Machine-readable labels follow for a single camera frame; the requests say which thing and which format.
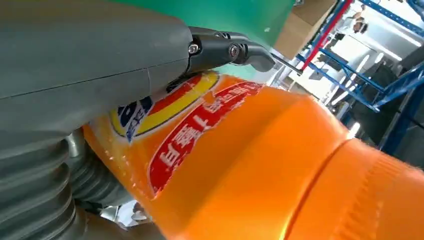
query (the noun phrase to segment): orange bottle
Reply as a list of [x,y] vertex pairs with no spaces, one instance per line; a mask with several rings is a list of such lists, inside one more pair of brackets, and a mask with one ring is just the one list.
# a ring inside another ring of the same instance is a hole
[[424,238],[424,175],[328,111],[214,72],[84,127],[170,240]]

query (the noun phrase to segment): detergent bottle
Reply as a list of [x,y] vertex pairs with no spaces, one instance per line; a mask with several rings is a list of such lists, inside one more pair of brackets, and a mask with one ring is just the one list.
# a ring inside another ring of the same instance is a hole
[[306,95],[204,72],[84,135],[170,240],[424,238],[423,172]]

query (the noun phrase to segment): red label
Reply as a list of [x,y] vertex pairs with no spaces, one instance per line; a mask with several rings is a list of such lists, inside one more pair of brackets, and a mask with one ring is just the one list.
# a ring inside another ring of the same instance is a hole
[[233,109],[239,107],[246,96],[256,95],[262,85],[241,82],[214,95],[213,103],[203,102],[177,125],[163,141],[150,162],[148,176],[155,196],[162,191],[173,172],[184,161],[203,133],[215,127]]

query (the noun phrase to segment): blue metal rack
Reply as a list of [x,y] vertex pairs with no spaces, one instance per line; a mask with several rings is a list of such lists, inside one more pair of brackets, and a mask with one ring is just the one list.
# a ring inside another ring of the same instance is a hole
[[421,17],[421,20],[424,21],[424,2],[422,0],[406,0],[406,2]]
[[[411,1],[420,1],[419,3],[422,4],[424,0],[411,0]],[[345,0],[339,1],[338,5],[335,8],[335,11],[339,10]],[[373,2],[372,0],[360,0],[363,4],[367,5],[369,8],[376,10],[377,12],[383,14],[384,16],[388,17],[389,19],[393,20],[394,22],[398,23],[399,25],[403,26],[404,28],[414,32],[415,34],[421,36],[424,38],[424,29],[420,28],[419,26],[416,26],[415,24],[402,19],[400,16],[394,14],[393,12],[383,8],[379,4]],[[327,30],[329,25],[334,20],[333,15],[332,19],[327,22],[327,24],[322,28],[323,30]],[[334,54],[330,53],[329,51],[326,51],[325,49],[322,49],[321,46],[317,46],[318,39],[320,38],[321,34],[317,34],[315,37],[315,40],[312,41],[311,49],[319,48],[319,51],[325,55],[327,55],[330,59],[337,62],[343,72],[346,75],[346,79],[350,79],[351,75],[355,74],[360,82],[357,82],[358,87],[355,88],[355,90],[349,90],[349,87],[346,87],[344,84],[340,83],[338,80],[334,79],[333,77],[329,76],[326,72],[324,72],[321,68],[317,67],[313,63],[309,63],[308,67],[311,69],[317,71],[318,73],[322,74],[324,77],[329,79],[334,84],[338,85],[342,90],[347,91],[352,97],[354,97],[357,101],[361,102],[362,104],[366,105],[368,108],[374,110],[375,112],[379,112],[379,108],[398,98],[399,96],[407,93],[408,91],[420,86],[421,84],[424,84],[424,63],[418,65],[414,69],[406,72],[398,80],[393,82],[387,87],[382,87],[376,82],[374,82],[372,79],[369,79],[368,77],[364,76],[362,73],[356,72],[354,69],[352,69],[350,66],[345,64],[343,61],[339,59],[338,56],[335,56]],[[305,57],[302,55],[298,55],[297,58],[303,62],[305,62]],[[364,95],[361,93],[361,89],[364,86],[370,86],[377,91],[377,95],[373,99],[366,99]]]
[[375,11],[381,13],[382,15],[388,17],[392,21],[398,23],[399,25],[403,26],[404,28],[410,30],[413,33],[416,33],[417,35],[424,38],[424,29],[421,27],[401,18],[400,16],[394,14],[393,12],[385,9],[384,7],[380,6],[379,4],[373,2],[372,0],[359,0],[363,4],[367,5],[371,9],[374,9]]
[[[342,10],[344,2],[345,2],[345,0],[338,1],[337,5],[334,7],[334,13],[338,13]],[[337,19],[337,14],[333,14],[331,16],[331,18],[326,22],[326,24],[324,24],[324,26],[322,26],[322,28],[320,29],[320,31],[318,32],[318,34],[315,36],[315,38],[313,39],[313,41],[311,43],[312,47],[307,50],[307,52],[305,54],[306,57],[309,57],[309,55],[312,52],[312,49],[317,47],[323,33],[325,33],[328,30],[328,28],[331,25],[330,23],[334,22],[336,19]]]
[[417,87],[413,92],[406,96],[405,106],[401,107],[401,113],[395,116],[395,124],[389,126],[386,138],[379,144],[379,149],[389,155],[395,154],[403,137],[410,126],[411,117],[414,117],[418,111],[424,96],[424,85]]

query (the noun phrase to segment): metal shelf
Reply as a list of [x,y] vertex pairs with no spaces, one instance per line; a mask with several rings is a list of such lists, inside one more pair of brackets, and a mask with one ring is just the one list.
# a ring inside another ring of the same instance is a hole
[[424,21],[424,9],[422,8],[422,2],[418,2],[417,0],[406,0],[409,6],[421,17],[421,20]]
[[[424,29],[420,28],[419,26],[416,26],[415,24],[401,18],[400,16],[394,14],[393,12],[373,2],[372,0],[360,0],[360,2],[367,5],[369,8],[376,10],[377,12],[386,16],[392,21],[398,23],[404,28],[424,38]],[[382,87],[379,84],[377,84],[375,81],[373,81],[373,79],[369,79],[368,77],[364,76],[362,73],[356,72],[346,63],[344,63],[344,61],[339,59],[338,56],[330,53],[329,51],[325,49],[322,49],[322,46],[325,43],[325,40],[327,39],[328,33],[335,26],[335,24],[340,19],[341,15],[344,13],[344,11],[346,10],[346,8],[348,7],[350,3],[351,3],[351,0],[341,0],[338,2],[334,10],[335,11],[334,15],[331,17],[330,21],[328,21],[324,25],[324,27],[321,29],[322,32],[316,35],[316,38],[314,39],[314,41],[312,41],[309,51],[305,55],[306,57],[299,54],[297,58],[305,62],[303,69],[306,66],[312,68],[313,70],[322,74],[325,78],[329,79],[334,84],[338,85],[341,89],[347,91],[353,98],[355,98],[362,104],[366,105],[368,108],[374,110],[375,112],[379,112],[379,108],[383,106],[384,104],[398,98],[399,96],[407,93],[410,90],[413,90],[414,88],[420,86],[421,84],[424,84],[424,63],[406,72],[405,74],[400,76],[398,80],[396,80],[389,86]],[[329,76],[321,68],[311,63],[312,58],[318,52],[323,53],[324,55],[328,56],[333,61],[337,62],[341,66],[343,72],[345,73],[346,79],[350,79],[351,75],[355,74],[360,79],[360,82],[357,82],[358,86],[354,90],[349,90],[349,87],[346,87],[344,84],[341,84],[338,80]],[[377,95],[374,97],[374,99],[366,99],[364,97],[363,93],[361,92],[361,89],[364,86],[370,86],[377,91]]]

